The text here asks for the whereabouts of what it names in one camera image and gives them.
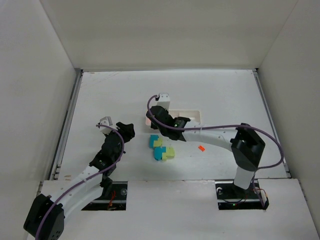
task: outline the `purple cable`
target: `purple cable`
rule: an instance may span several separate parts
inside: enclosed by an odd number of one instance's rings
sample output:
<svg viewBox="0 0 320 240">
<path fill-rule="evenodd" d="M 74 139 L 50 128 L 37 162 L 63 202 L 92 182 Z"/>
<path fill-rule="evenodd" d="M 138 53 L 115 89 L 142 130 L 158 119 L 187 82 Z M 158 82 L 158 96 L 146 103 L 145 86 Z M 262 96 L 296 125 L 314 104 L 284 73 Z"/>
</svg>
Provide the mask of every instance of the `purple cable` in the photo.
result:
<svg viewBox="0 0 320 240">
<path fill-rule="evenodd" d="M 79 185 L 83 184 L 85 181 L 88 181 L 92 178 L 94 178 L 95 176 L 99 175 L 99 174 L 103 174 L 104 172 L 108 171 L 109 169 L 111 169 L 113 166 L 115 166 L 121 159 L 122 155 L 124 154 L 124 150 L 125 150 L 125 141 L 123 139 L 123 137 L 120 135 L 120 133 L 118 133 L 114 128 L 110 127 L 110 126 L 106 126 L 106 125 L 101 125 L 101 124 L 97 124 L 96 125 L 97 127 L 105 127 L 107 129 L 111 129 L 112 131 L 114 131 L 119 137 L 120 137 L 120 140 L 122 142 L 122 149 L 121 149 L 121 153 L 120 153 L 120 156 L 118 157 L 118 159 L 112 164 L 110 165 L 109 167 L 107 167 L 106 169 L 103 169 L 95 174 L 92 174 L 91 176 L 87 177 L 85 180 L 82 180 L 78 183 L 76 183 L 75 185 L 73 185 L 72 187 L 70 187 L 67 191 L 65 191 L 60 197 L 58 197 L 58 199 L 51 205 L 51 207 L 48 209 L 48 211 L 46 211 L 45 215 L 43 216 L 41 222 L 40 222 L 40 225 L 36 231 L 36 234 L 35 234 L 35 240 L 39 240 L 39 234 L 40 234 L 40 231 L 41 231 L 41 228 L 43 227 L 49 213 L 52 211 L 52 209 L 54 209 L 54 207 L 59 203 L 59 201 L 65 196 L 67 195 L 71 190 L 75 189 L 76 187 L 78 187 Z"/>
<path fill-rule="evenodd" d="M 277 163 L 275 164 L 272 164 L 272 165 L 269 165 L 269 166 L 261 166 L 261 167 L 258 167 L 257 170 L 260 170 L 260 169 L 270 169 L 270 168 L 274 168 L 278 165 L 280 165 L 281 163 L 283 163 L 284 161 L 284 150 L 282 148 L 282 146 L 280 145 L 280 143 L 278 143 L 278 141 L 273 137 L 271 136 L 269 133 L 259 129 L 259 128 L 256 128 L 256 127 L 253 127 L 253 126 L 246 126 L 246 125 L 220 125 L 220 126 L 205 126 L 205 127 L 187 127 L 187 128 L 182 128 L 182 127 L 173 127 L 173 126 L 168 126 L 168 125 L 165 125 L 164 123 L 160 122 L 158 119 L 155 118 L 155 116 L 152 114 L 151 110 L 150 110 L 150 102 L 152 99 L 155 99 L 157 98 L 158 95 L 153 95 L 149 100 L 148 100 L 148 103 L 146 105 L 146 108 L 148 109 L 148 113 L 149 115 L 151 116 L 151 118 L 157 123 L 159 124 L 160 126 L 164 127 L 164 128 L 167 128 L 167 129 L 171 129 L 171 130 L 178 130 L 178 131 L 192 131 L 192 130 L 210 130 L 210 129 L 227 129 L 227 128 L 241 128 L 241 129 L 252 129 L 252 130 L 255 130 L 259 133 L 262 133 L 263 135 L 266 135 L 268 138 L 270 138 L 276 145 L 277 147 L 279 148 L 279 152 L 280 152 L 280 161 L 278 161 Z"/>
</svg>

